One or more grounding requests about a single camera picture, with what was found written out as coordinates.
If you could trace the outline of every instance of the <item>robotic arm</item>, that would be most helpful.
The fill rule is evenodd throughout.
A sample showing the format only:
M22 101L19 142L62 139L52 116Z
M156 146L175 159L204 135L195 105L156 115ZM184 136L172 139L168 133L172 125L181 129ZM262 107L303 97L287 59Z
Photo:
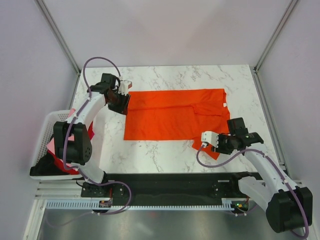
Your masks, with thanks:
M110 110L127 115L130 100L128 90L131 87L132 82L130 81L120 81L117 76L103 73L101 81L90 86L91 98L87 93L81 104L85 107L76 110L66 121L58 121L53 126L55 155L63 159L67 130L76 117L70 131L70 136L74 135L74 141L69 140L67 142L66 162L73 167L77 167L85 176L98 184L106 181L106 174L91 159L92 144L88 135L88 128L100 109L107 104Z
M307 187L298 185L276 165L265 153L267 148L258 133L249 133L242 118L227 121L229 134L212 131L203 132L201 141L204 146L212 145L211 150L222 154L231 154L234 150L254 165L265 186L248 172L237 174L238 189L249 196L266 213L271 228L284 232L305 226L304 217L291 190L301 203L307 223L312 224L313 196Z

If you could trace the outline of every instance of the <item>marble table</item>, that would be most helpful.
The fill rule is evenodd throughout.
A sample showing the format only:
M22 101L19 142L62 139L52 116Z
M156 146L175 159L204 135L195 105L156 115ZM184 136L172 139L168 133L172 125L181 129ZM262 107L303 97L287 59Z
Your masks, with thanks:
M243 117L249 131L259 133L267 154L278 162L248 65L120 67L119 70L124 80L132 81L131 91L225 89L230 117ZM102 73L117 75L113 67L87 68L89 85L99 82ZM73 108L79 107L86 91L81 75ZM196 161L192 140L124 141L125 119L126 116L104 107L94 120L92 158L106 173L256 172L242 155L223 167L202 167ZM202 162L214 165L230 156L220 154L216 161L202 152L199 157Z

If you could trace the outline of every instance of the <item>wall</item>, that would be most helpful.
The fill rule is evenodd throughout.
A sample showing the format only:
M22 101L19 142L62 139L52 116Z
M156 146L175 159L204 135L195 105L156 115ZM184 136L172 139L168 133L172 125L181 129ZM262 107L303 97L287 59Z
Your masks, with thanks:
M33 0L1 0L0 33L0 233L19 240L38 185L28 173L40 128L66 109L76 73Z
M300 1L260 70L286 163L314 197L320 223L320 2Z
M44 1L80 67L255 65L290 2Z

